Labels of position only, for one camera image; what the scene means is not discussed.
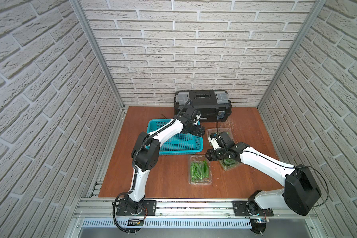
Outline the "teal plastic perforated basket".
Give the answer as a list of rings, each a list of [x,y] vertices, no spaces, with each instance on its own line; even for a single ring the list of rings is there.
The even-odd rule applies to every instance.
[[[147,127],[147,133],[156,131],[165,126],[171,119],[150,120]],[[179,133],[160,147],[160,156],[172,155],[192,155],[203,150],[203,138],[192,134]]]

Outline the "clear clamshell container with peppers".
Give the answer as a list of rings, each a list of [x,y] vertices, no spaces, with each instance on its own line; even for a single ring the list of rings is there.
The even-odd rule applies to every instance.
[[[210,185],[212,183],[210,164],[204,155],[189,156],[188,182],[191,185]]]

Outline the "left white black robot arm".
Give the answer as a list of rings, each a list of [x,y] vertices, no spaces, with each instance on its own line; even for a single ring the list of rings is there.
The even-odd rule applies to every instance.
[[[160,147],[173,136],[184,133],[203,137],[205,127],[199,124],[201,112],[188,107],[182,109],[161,128],[150,133],[142,132],[131,153],[133,177],[130,190],[120,193],[124,196],[128,211],[137,215],[142,211],[145,187],[150,171],[156,166]]]

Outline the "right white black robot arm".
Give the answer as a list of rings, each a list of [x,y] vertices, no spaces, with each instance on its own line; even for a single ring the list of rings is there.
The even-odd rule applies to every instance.
[[[234,143],[226,132],[213,133],[208,141],[212,145],[205,154],[209,161],[234,160],[263,172],[282,186],[282,189],[256,191],[246,204],[246,210],[252,216],[272,208],[288,208],[306,216],[322,196],[312,172],[305,165],[283,163],[246,143]]]

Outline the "middle clear pepper container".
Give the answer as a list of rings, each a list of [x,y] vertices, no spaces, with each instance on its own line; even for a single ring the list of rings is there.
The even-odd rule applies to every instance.
[[[234,169],[241,165],[240,162],[238,162],[232,157],[225,157],[224,159],[219,160],[219,164],[224,171]]]

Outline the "clear pepper container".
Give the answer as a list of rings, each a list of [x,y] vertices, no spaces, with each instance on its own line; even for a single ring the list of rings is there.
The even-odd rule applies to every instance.
[[[209,138],[210,134],[212,134],[212,133],[218,134],[220,139],[222,138],[224,143],[227,145],[230,144],[231,141],[234,139],[230,128],[218,128],[218,129],[213,128],[213,129],[208,129],[206,131],[206,138],[207,138],[208,142],[209,142],[208,138]]]
[[[219,160],[219,164],[224,171],[234,169],[241,165],[240,162],[238,162],[232,157],[225,157],[224,159]]]

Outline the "far clear pepper container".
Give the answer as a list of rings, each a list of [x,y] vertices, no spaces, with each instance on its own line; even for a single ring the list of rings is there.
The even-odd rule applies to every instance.
[[[234,139],[230,128],[218,128],[218,129],[213,128],[213,129],[208,129],[206,131],[206,138],[207,138],[208,142],[209,142],[208,138],[209,138],[210,134],[212,134],[212,133],[218,134],[220,139],[222,138],[224,143],[227,145],[230,144],[231,141]]]

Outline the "black grey toolbox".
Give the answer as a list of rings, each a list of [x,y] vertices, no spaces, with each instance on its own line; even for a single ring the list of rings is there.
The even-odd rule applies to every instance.
[[[232,113],[232,102],[225,90],[189,90],[175,93],[174,114],[191,100],[190,105],[201,112],[201,122],[225,122]]]

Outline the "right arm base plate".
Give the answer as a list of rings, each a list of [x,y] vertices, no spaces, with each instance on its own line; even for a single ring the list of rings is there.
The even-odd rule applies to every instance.
[[[254,201],[234,200],[232,201],[233,211],[236,217],[272,217],[274,213],[272,209],[261,209]]]

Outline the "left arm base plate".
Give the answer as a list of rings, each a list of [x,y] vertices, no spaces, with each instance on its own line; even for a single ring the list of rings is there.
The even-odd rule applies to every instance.
[[[155,216],[157,201],[156,200],[143,200],[138,203],[134,203],[132,200],[125,201],[122,199],[117,205],[117,216],[144,216],[145,210],[147,210],[147,216]]]

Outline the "aluminium front rail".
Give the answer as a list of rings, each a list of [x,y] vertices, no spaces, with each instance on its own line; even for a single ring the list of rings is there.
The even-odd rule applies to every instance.
[[[246,206],[235,205],[233,199],[180,199],[155,198],[156,205],[149,207],[147,218],[194,218],[194,219],[242,219],[268,218],[273,219],[317,219],[312,210],[306,216],[301,216],[288,208],[273,208],[269,212],[257,212],[251,215]],[[73,212],[73,219],[113,218],[113,198],[82,198]]]

